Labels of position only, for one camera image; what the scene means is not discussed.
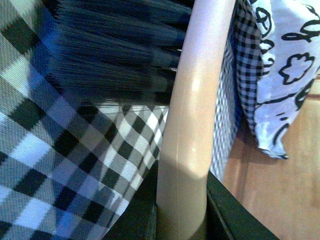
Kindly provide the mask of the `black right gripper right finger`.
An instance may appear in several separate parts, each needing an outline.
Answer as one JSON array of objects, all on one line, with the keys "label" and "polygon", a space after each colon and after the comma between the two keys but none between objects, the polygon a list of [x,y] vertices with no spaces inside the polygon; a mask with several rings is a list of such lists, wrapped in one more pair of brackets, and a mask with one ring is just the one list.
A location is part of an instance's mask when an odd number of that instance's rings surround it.
[{"label": "black right gripper right finger", "polygon": [[201,178],[198,240],[277,240],[211,173]]}]

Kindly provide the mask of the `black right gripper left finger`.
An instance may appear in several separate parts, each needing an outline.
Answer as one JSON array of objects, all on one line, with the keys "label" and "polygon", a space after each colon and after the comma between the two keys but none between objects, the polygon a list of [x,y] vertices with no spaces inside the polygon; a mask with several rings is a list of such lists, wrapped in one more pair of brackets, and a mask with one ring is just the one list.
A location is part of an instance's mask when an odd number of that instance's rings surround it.
[{"label": "black right gripper left finger", "polygon": [[128,207],[104,236],[105,240],[157,238],[157,180],[158,161],[155,161]]}]

